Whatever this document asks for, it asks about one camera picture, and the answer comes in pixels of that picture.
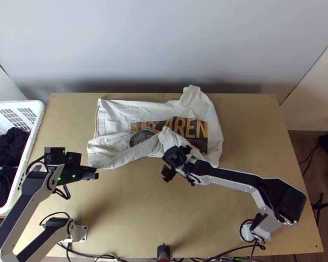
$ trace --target wire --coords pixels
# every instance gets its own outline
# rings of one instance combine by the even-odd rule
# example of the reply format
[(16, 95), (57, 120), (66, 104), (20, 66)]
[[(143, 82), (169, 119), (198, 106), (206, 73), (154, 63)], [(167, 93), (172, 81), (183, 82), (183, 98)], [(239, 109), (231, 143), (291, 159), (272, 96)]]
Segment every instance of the wire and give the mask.
[(53, 191), (53, 194), (56, 193), (57, 195), (59, 195), (60, 197), (66, 199), (66, 200), (70, 199), (71, 195), (70, 195), (70, 192), (67, 188), (67, 185), (63, 185), (63, 189), (64, 189), (64, 192), (62, 192), (58, 188), (55, 188), (55, 190)]
[(306, 157), (306, 159), (304, 161), (301, 161), (300, 163), (298, 163), (298, 165), (305, 163), (310, 158), (311, 154), (313, 154), (316, 151), (317, 147), (318, 147), (318, 144), (311, 150), (310, 154)]
[(305, 169), (305, 171), (303, 172), (303, 177), (304, 175), (306, 174), (306, 171), (309, 169), (310, 165), (311, 165), (311, 161), (312, 161), (312, 157), (314, 156), (314, 152), (312, 153), (311, 157), (310, 157), (310, 160), (309, 160), (309, 163)]
[(315, 147), (310, 151), (309, 155), (306, 157), (305, 160), (299, 162), (298, 164), (302, 164), (302, 163), (305, 163), (310, 157), (311, 155), (316, 151), (317, 147), (318, 147), (319, 143), (317, 143), (317, 145), (315, 145)]
[(66, 213), (66, 212), (63, 212), (63, 211), (55, 212), (55, 213), (52, 213), (52, 214), (50, 214), (50, 215), (44, 217), (43, 220), (40, 221), (39, 226), (42, 226), (42, 223), (45, 221), (46, 218), (48, 218), (48, 217), (52, 217), (53, 215), (57, 215), (57, 214), (65, 214), (65, 215), (67, 216), (67, 218), (70, 218), (69, 214)]
[(240, 235), (241, 238), (242, 238), (245, 242), (247, 242), (247, 243), (253, 243), (253, 242), (254, 242), (254, 239), (253, 239), (253, 240), (246, 240), (246, 239), (243, 237), (243, 235), (242, 235), (242, 227), (244, 226), (245, 223), (250, 222), (250, 221), (253, 222), (254, 219), (247, 219), (247, 220), (243, 221), (243, 223), (239, 226), (239, 235)]
[[(62, 247), (63, 249), (67, 250), (67, 247), (65, 247), (64, 245), (57, 243), (60, 247)], [(108, 254), (103, 254), (103, 255), (89, 255), (89, 254), (84, 254), (84, 253), (80, 253), (77, 252), (75, 250), (72, 250), (71, 248), (68, 249), (69, 253), (81, 256), (81, 257), (85, 257), (85, 258), (92, 258), (92, 259), (117, 259), (120, 262), (128, 262), (125, 259), (121, 259), (121, 258), (117, 258), (113, 255), (108, 255)]]
[(27, 175), (28, 173), (29, 173), (29, 170), (30, 170), (30, 168), (34, 165), (34, 164), (36, 164), (36, 163), (43, 163), (43, 165), (45, 166), (45, 168), (46, 168), (46, 172), (48, 172), (49, 171), (49, 168), (47, 167), (47, 165), (44, 163), (44, 162), (41, 162), (40, 160), (42, 160), (44, 157), (45, 157), (46, 155), (43, 155), (43, 156), (41, 156), (41, 157), (39, 157), (38, 159), (36, 159), (36, 160), (34, 160), (33, 162), (31, 162), (28, 166), (27, 166), (27, 169), (25, 170), (25, 174)]
[(307, 170), (309, 169), (309, 167), (311, 165), (312, 158), (313, 158), (314, 153), (316, 152), (316, 149), (318, 148), (318, 146), (319, 146), (319, 143), (317, 143), (317, 145), (311, 150), (310, 154), (306, 157), (306, 159), (304, 161), (301, 161), (300, 163), (298, 163), (300, 165), (300, 164), (306, 162), (310, 158), (309, 163), (308, 163), (305, 171), (303, 172), (303, 177), (305, 176)]
[(69, 255), (68, 255), (68, 251), (69, 251), (69, 248), (70, 248), (71, 245), (72, 245), (72, 242), (68, 243), (67, 249), (66, 249), (66, 257), (67, 257), (68, 262), (71, 262), (71, 260), (69, 258)]
[[(265, 250), (266, 249), (266, 247), (264, 245), (259, 244), (257, 241), (255, 241), (255, 242), (256, 242), (256, 247), (260, 248), (261, 250)], [(233, 248), (233, 249), (230, 249), (230, 250), (228, 250), (228, 251), (226, 251), (224, 253), (218, 254), (214, 258), (216, 258), (216, 257), (222, 257), (224, 255), (227, 255), (228, 253), (233, 252), (233, 251), (237, 251), (237, 250), (244, 249), (244, 248), (252, 248), (252, 247), (254, 247), (254, 245), (246, 245), (246, 246), (241, 246), (241, 247), (238, 247), (238, 248)]]
[(250, 262), (251, 259), (253, 258), (254, 250), (255, 250), (255, 247), (256, 247), (257, 243), (258, 243), (258, 241), (256, 240), (256, 241), (254, 242), (253, 249), (251, 250), (251, 254), (250, 254), (250, 258), (248, 259), (248, 262)]

